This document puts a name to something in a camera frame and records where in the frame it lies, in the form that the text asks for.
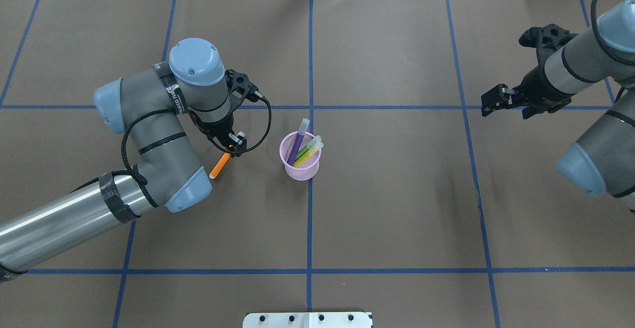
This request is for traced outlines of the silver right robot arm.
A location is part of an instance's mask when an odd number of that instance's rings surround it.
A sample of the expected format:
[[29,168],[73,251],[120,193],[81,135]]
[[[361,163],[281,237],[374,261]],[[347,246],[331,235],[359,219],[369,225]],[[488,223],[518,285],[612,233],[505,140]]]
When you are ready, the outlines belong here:
[[518,41],[536,62],[517,83],[495,84],[480,98],[486,117],[501,110],[523,119],[562,111],[598,117],[555,162],[590,197],[611,197],[634,210],[634,0],[608,9],[590,4],[587,29],[554,23],[526,29]]

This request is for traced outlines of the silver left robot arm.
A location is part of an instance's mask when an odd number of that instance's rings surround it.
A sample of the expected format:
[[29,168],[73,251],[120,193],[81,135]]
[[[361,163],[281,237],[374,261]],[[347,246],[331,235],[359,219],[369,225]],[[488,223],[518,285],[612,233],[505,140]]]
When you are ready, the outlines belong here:
[[179,212],[205,199],[212,185],[179,116],[188,115],[214,146],[238,155],[245,138],[232,130],[232,114],[245,100],[261,98],[247,75],[226,69],[216,46],[201,38],[182,39],[166,61],[98,88],[98,113],[123,135],[124,169],[2,224],[1,280],[153,208]]

